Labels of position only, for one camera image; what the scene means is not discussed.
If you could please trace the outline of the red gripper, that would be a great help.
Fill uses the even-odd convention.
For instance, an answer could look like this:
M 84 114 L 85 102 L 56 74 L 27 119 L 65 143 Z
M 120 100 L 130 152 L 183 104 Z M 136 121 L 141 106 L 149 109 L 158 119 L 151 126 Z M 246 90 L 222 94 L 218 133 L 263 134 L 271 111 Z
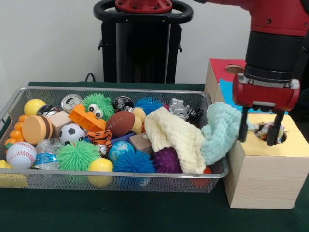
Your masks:
M 277 144 L 285 111 L 291 111 L 299 98 L 300 82 L 297 79 L 281 84 L 263 82 L 236 74 L 233 79 L 232 94 L 235 105 L 243 107 L 238 134 L 238 140 L 241 142 L 246 141 L 248 107 L 277 110 L 267 135 L 267 145 L 273 146 Z

